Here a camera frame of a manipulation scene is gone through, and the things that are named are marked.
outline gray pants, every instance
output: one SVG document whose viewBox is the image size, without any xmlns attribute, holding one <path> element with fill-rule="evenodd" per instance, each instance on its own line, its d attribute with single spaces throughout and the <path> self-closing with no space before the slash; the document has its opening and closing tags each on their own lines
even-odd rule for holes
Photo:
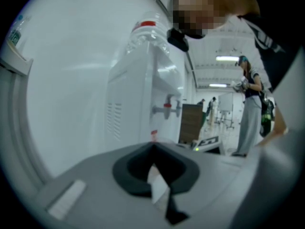
<svg viewBox="0 0 305 229">
<path fill-rule="evenodd" d="M 236 153 L 246 155 L 249 149 L 257 144 L 261 121 L 262 103 L 259 96 L 246 98 Z"/>
</svg>

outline water bottle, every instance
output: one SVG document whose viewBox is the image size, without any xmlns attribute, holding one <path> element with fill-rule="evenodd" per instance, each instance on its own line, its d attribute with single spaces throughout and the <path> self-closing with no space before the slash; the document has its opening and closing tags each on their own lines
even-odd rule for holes
<svg viewBox="0 0 305 229">
<path fill-rule="evenodd" d="M 11 25 L 7 37 L 15 46 L 21 37 L 21 32 L 24 30 L 27 22 L 30 21 L 30 19 L 31 16 L 26 16 L 24 18 L 23 15 L 19 15 Z"/>
<path fill-rule="evenodd" d="M 168 22 L 161 14 L 157 12 L 145 13 L 132 30 L 126 52 L 130 53 L 146 41 L 149 41 L 169 56 L 168 28 Z"/>
</svg>

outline ceiling light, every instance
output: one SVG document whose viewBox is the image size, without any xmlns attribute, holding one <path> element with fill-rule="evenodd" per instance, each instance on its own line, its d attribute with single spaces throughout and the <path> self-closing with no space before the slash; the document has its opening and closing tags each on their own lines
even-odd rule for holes
<svg viewBox="0 0 305 229">
<path fill-rule="evenodd" d="M 239 57 L 234 57 L 234 56 L 217 56 L 216 60 L 217 61 L 234 61 L 234 62 L 237 62 L 239 60 Z"/>
<path fill-rule="evenodd" d="M 210 84 L 210 87 L 227 87 L 227 84 Z"/>
</svg>

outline white ceiling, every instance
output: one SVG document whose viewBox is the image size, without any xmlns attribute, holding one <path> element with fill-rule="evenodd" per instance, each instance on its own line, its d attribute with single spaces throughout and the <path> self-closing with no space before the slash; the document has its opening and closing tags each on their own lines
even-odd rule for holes
<svg viewBox="0 0 305 229">
<path fill-rule="evenodd" d="M 169 0 L 160 0 L 164 6 Z M 194 67 L 197 88 L 208 88 L 211 83 L 238 81 L 242 70 L 234 62 L 216 61 L 216 56 L 245 55 L 256 68 L 266 88 L 270 87 L 259 52 L 254 45 L 254 36 L 248 25 L 232 17 L 222 28 L 208 31 L 201 40 L 189 40 L 189 55 Z"/>
</svg>

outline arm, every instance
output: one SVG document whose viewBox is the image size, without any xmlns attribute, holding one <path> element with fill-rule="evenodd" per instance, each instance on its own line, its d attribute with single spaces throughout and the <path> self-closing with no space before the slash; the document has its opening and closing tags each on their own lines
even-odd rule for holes
<svg viewBox="0 0 305 229">
<path fill-rule="evenodd" d="M 254 77 L 254 84 L 249 84 L 248 87 L 254 91 L 260 92 L 262 90 L 262 83 L 261 79 L 259 78 L 259 75 L 256 75 Z"/>
<path fill-rule="evenodd" d="M 286 130 L 286 124 L 283 119 L 283 116 L 278 109 L 278 107 L 275 107 L 275 117 L 274 117 L 274 127 L 273 130 L 265 136 L 265 138 L 258 144 L 259 146 L 265 146 L 267 143 L 269 143 L 272 139 L 281 136 L 284 134 Z"/>
</svg>

